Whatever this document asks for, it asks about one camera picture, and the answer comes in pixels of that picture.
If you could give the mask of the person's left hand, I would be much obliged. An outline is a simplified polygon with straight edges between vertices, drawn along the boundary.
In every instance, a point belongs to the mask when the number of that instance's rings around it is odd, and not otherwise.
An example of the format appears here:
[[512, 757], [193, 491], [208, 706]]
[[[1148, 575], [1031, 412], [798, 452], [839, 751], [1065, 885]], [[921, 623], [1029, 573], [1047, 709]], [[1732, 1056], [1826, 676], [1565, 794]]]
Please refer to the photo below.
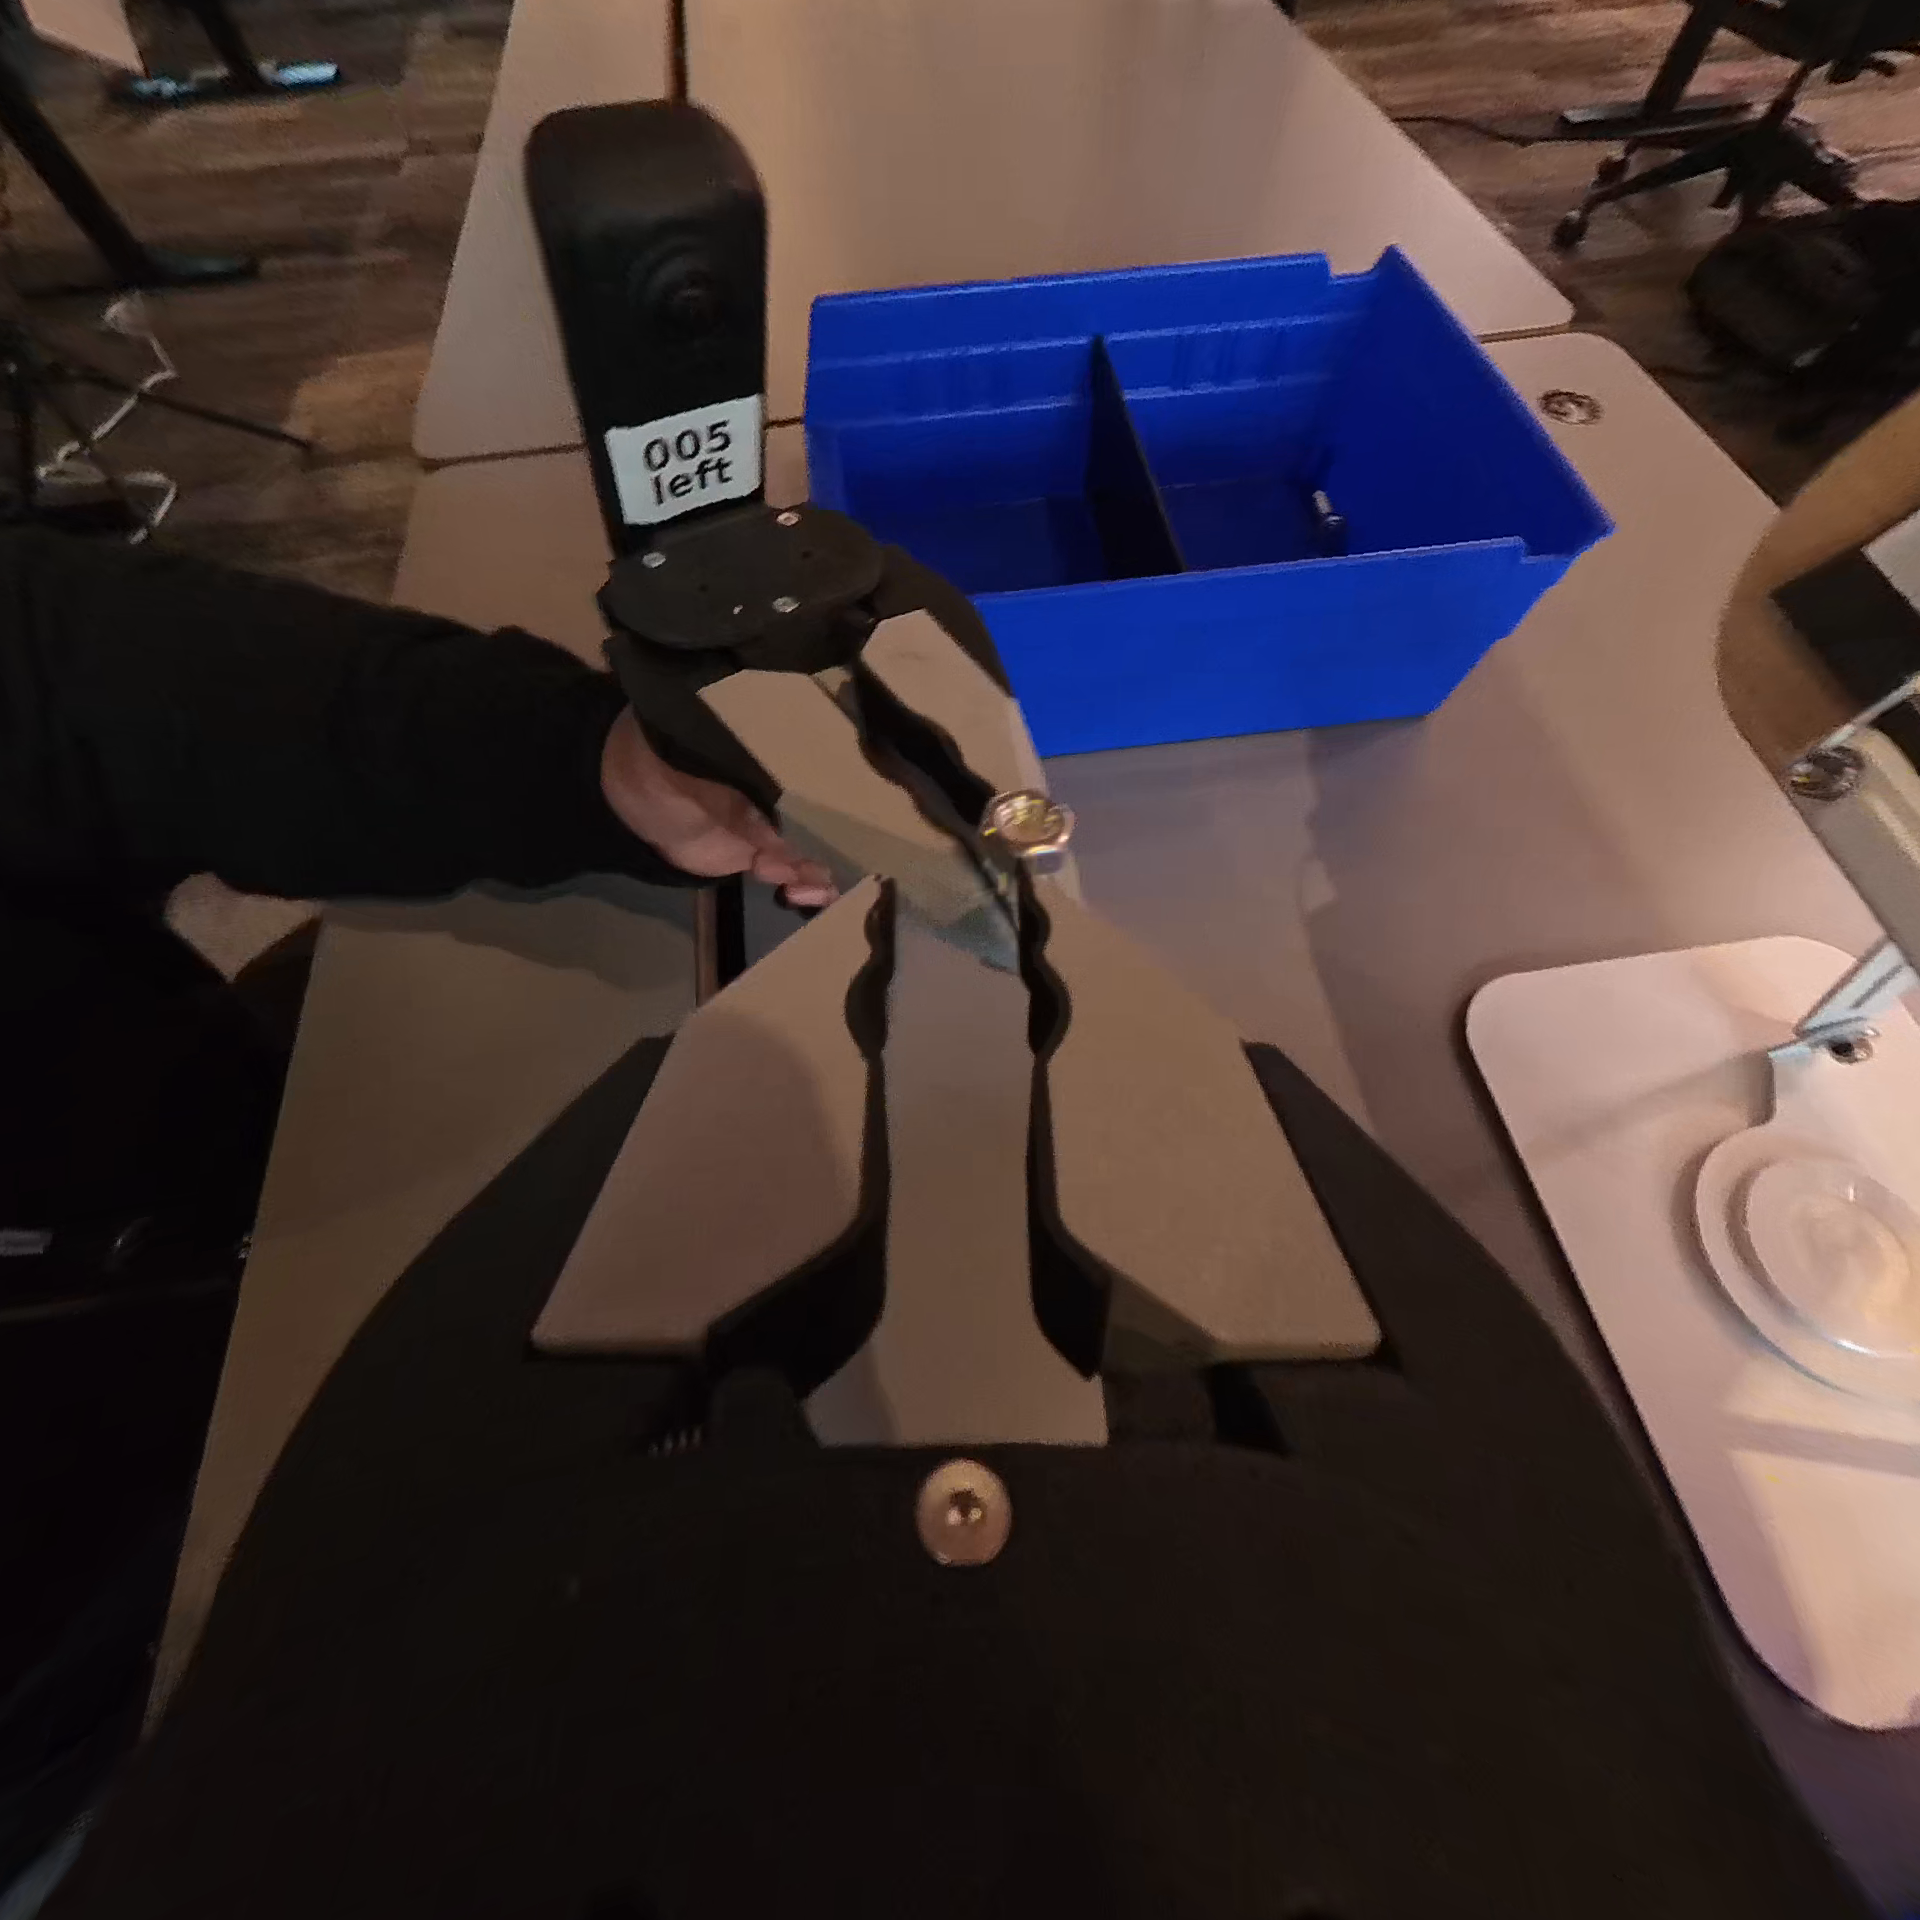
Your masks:
[[623, 711], [608, 730], [599, 784], [622, 826], [695, 880], [757, 880], [794, 909], [826, 907], [839, 885], [786, 844], [752, 799], [666, 763]]

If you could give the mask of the black desk leg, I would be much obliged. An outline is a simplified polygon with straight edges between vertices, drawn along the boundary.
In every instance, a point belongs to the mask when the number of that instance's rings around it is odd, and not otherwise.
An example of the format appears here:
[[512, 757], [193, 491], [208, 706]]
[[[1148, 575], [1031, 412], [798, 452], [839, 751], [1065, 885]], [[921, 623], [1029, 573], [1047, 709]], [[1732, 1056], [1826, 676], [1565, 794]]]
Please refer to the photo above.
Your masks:
[[101, 292], [145, 295], [182, 292], [202, 286], [253, 280], [255, 255], [184, 254], [142, 242], [79, 157], [38, 108], [29, 63], [16, 48], [17, 34], [5, 29], [2, 51], [2, 138], [5, 155], [20, 157], [50, 191], [61, 214], [102, 262]]

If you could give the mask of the white wooden document stand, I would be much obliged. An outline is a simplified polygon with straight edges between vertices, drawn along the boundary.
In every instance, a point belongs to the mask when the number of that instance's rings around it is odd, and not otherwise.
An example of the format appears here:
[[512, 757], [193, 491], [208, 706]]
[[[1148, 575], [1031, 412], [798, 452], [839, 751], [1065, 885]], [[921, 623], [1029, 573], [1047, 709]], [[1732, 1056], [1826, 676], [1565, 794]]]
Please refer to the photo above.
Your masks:
[[1720, 619], [1743, 746], [1879, 940], [1501, 975], [1466, 1042], [1732, 1623], [1916, 1731], [1916, 397], [1809, 479]]

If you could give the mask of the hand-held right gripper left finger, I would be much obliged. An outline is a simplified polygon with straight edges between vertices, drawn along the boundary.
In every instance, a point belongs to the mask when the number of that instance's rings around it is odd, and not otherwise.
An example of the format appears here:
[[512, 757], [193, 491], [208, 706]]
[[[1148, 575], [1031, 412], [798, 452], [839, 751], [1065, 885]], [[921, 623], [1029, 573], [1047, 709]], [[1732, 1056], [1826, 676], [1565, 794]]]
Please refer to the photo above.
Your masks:
[[714, 1386], [767, 1370], [807, 1396], [884, 1299], [882, 1051], [896, 890], [862, 880], [666, 1044], [532, 1341]]

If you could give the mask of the person's black clothing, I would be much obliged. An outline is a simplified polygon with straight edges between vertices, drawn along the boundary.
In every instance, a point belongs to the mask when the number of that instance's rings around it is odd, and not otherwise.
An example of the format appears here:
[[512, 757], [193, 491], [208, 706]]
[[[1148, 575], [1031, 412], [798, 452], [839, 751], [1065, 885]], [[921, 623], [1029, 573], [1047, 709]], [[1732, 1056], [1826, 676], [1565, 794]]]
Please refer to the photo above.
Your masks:
[[296, 1006], [148, 902], [5, 886], [7, 1885], [145, 1709]]

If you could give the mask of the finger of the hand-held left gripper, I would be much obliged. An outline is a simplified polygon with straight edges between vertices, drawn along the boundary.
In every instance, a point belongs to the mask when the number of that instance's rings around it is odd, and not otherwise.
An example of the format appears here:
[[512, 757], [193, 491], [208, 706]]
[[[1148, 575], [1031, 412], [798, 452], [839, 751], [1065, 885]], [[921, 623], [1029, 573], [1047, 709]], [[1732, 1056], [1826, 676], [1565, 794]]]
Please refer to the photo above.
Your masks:
[[1014, 695], [932, 616], [882, 619], [840, 702], [873, 763], [953, 834], [977, 836], [1000, 791], [1047, 791]]
[[868, 738], [815, 679], [733, 671], [709, 711], [772, 780], [775, 823], [840, 885], [889, 880], [897, 902], [990, 968], [1017, 967], [1017, 907], [932, 780]]

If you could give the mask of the blue plastic bin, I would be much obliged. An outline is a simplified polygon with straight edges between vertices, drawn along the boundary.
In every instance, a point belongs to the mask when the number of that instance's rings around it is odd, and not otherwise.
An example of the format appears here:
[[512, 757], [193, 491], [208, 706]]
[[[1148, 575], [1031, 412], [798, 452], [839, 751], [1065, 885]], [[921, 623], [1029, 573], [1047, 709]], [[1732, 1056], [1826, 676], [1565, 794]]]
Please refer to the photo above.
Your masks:
[[[1096, 334], [1174, 579], [1102, 575]], [[975, 607], [1041, 757], [1422, 718], [1613, 530], [1398, 247], [822, 295], [805, 439], [815, 503]]]

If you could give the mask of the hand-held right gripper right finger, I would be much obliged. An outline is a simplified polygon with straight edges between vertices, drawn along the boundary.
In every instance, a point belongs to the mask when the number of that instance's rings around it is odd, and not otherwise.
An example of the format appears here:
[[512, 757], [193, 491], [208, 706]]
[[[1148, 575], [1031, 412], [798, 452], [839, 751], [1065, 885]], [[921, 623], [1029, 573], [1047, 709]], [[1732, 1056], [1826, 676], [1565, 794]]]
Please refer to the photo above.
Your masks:
[[1031, 1301], [1111, 1364], [1359, 1360], [1381, 1328], [1232, 1022], [1057, 885], [1018, 919]]

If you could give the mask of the person's left forearm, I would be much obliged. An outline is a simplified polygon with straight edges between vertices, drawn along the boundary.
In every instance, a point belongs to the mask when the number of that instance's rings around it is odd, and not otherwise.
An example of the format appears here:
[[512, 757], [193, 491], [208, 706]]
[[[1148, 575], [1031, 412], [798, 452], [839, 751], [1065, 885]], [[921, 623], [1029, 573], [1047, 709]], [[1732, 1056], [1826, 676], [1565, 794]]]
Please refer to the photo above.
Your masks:
[[676, 885], [600, 786], [623, 709], [602, 670], [526, 630], [5, 530], [5, 892]]

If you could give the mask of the silver hex nut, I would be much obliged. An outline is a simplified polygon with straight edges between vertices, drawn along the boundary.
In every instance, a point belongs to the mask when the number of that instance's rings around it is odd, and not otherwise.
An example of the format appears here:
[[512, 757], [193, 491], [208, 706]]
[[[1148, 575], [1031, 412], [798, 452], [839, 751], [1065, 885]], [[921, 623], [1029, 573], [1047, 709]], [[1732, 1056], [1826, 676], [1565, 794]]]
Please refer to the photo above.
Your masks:
[[1061, 874], [1072, 851], [1076, 819], [1044, 788], [997, 794], [981, 813], [977, 838], [1009, 874]]

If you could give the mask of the black bag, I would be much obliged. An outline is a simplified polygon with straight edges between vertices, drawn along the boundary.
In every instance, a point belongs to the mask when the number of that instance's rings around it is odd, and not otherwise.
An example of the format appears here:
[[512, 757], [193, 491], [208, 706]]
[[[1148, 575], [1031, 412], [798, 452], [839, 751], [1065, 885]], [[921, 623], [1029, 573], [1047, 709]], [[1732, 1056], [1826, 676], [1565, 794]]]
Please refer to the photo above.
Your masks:
[[1788, 379], [1916, 371], [1918, 204], [1872, 199], [1720, 238], [1686, 277], [1706, 339]]

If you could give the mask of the black bin divider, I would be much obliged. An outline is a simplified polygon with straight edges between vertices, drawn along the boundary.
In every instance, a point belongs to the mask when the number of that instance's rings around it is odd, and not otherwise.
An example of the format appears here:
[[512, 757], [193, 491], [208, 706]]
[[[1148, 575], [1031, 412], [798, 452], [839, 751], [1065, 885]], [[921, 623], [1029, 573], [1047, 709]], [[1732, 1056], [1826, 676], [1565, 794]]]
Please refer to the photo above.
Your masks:
[[1159, 479], [1135, 432], [1111, 344], [1087, 359], [1087, 459], [1082, 498], [1106, 580], [1174, 579], [1186, 571]]

